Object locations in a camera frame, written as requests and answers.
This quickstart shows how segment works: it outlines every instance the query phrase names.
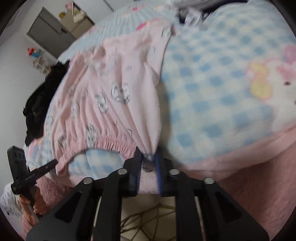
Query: silver screw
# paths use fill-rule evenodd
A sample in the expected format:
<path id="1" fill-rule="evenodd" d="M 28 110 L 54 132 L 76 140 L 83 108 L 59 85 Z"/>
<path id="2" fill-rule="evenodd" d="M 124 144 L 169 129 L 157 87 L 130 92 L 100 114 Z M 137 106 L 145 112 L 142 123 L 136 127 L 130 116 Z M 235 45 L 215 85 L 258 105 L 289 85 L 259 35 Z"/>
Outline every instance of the silver screw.
<path id="1" fill-rule="evenodd" d="M 127 171 L 126 169 L 124 169 L 124 168 L 121 168 L 121 169 L 118 170 L 118 174 L 119 174 L 119 175 L 127 174 L 127 172 L 128 172 L 128 171 Z"/>
<path id="2" fill-rule="evenodd" d="M 215 182 L 215 179 L 214 178 L 211 178 L 211 177 L 206 177 L 204 179 L 204 183 L 205 184 L 213 184 Z"/>
<path id="3" fill-rule="evenodd" d="M 180 171 L 178 169 L 171 169 L 168 171 L 171 175 L 178 175 L 180 174 Z"/>
<path id="4" fill-rule="evenodd" d="M 91 184 L 92 183 L 92 178 L 91 177 L 86 177 L 83 179 L 84 184 Z"/>

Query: blue checkered blanket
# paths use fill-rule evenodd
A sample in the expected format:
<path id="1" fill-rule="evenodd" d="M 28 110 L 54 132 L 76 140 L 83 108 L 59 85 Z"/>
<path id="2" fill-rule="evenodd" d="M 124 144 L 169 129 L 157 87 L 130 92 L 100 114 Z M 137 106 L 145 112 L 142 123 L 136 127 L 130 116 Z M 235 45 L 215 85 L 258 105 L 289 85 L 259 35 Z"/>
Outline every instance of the blue checkered blanket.
<path id="1" fill-rule="evenodd" d="M 154 18 L 167 19 L 180 32 L 175 15 L 176 10 L 163 7 L 159 0 L 133 2 L 95 25 L 59 60 L 71 59 L 79 50 L 99 45 L 105 38 L 132 33 Z M 295 107 L 289 113 L 284 111 L 295 105 L 285 97 L 290 94 L 284 89 L 296 81 L 296 62 L 289 54 L 295 44 L 283 17 L 264 0 L 222 6 L 207 18 L 202 29 L 183 28 L 171 37 L 158 86 L 160 146 L 169 158 L 179 165 L 191 164 L 237 150 L 295 124 Z M 275 83 L 275 77 L 282 82 Z M 45 131 L 49 125 L 46 118 Z M 31 167 L 52 160 L 49 135 L 35 140 L 28 156 Z M 73 159 L 68 171 L 103 178 L 123 161 L 117 153 L 86 150 Z"/>

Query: cartoon character on blanket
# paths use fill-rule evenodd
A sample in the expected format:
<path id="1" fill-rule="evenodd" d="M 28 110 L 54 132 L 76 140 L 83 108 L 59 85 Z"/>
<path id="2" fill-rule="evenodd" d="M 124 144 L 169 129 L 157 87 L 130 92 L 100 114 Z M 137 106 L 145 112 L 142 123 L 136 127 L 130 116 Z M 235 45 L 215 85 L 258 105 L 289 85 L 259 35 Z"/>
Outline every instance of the cartoon character on blanket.
<path id="1" fill-rule="evenodd" d="M 251 62 L 247 70 L 251 93 L 273 108 L 273 132 L 296 118 L 296 46 L 285 48 L 285 58 Z"/>

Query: pile of clothes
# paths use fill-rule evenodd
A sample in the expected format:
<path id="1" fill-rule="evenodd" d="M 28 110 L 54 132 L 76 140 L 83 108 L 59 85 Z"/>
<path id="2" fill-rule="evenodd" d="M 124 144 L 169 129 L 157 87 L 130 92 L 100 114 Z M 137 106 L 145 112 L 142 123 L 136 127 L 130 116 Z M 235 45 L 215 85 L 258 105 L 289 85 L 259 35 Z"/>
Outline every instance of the pile of clothes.
<path id="1" fill-rule="evenodd" d="M 23 114 L 26 117 L 27 136 L 26 146 L 43 136 L 43 125 L 49 104 L 64 75 L 67 73 L 69 61 L 65 64 L 58 62 L 51 66 L 51 72 L 27 100 Z"/>

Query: gold wire frame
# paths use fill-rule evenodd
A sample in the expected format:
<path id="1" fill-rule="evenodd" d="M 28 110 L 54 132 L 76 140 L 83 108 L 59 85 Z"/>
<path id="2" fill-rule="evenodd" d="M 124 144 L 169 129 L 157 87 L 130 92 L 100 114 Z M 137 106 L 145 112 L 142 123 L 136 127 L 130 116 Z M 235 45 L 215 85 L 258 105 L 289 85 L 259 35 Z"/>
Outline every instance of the gold wire frame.
<path id="1" fill-rule="evenodd" d="M 163 209 L 168 209 L 168 210 L 172 210 L 171 212 L 165 213 L 165 214 L 160 214 L 159 210 L 163 208 Z M 155 217 L 148 219 L 147 221 L 144 221 L 144 216 L 145 214 L 148 214 L 149 212 L 152 212 L 154 210 L 157 210 L 157 214 Z M 127 218 L 123 219 L 121 221 L 121 225 L 120 225 L 120 235 L 131 231 L 131 230 L 135 230 L 135 234 L 133 235 L 133 237 L 131 239 L 127 239 L 126 240 L 130 240 L 130 241 L 134 241 L 134 238 L 137 236 L 137 234 L 139 232 L 142 232 L 144 234 L 144 236 L 147 238 L 147 241 L 157 241 L 156 239 L 156 234 L 157 234 L 157 226 L 158 226 L 158 222 L 159 219 L 161 217 L 165 217 L 167 215 L 170 215 L 172 213 L 175 213 L 175 207 L 173 206 L 168 206 L 168 205 L 164 205 L 164 204 L 157 204 L 156 206 L 149 208 L 145 211 L 142 212 L 138 212 L 135 213 L 133 215 L 128 216 Z M 131 228 L 127 228 L 128 225 L 132 224 L 133 222 L 137 221 L 139 219 L 139 224 L 138 225 L 134 225 Z M 156 225 L 153 231 L 153 235 L 149 235 L 146 231 L 145 231 L 145 225 L 148 224 L 149 222 L 153 221 L 156 219 Z M 169 239 L 165 239 L 163 241 L 175 241 L 176 240 L 176 236 L 171 237 Z"/>

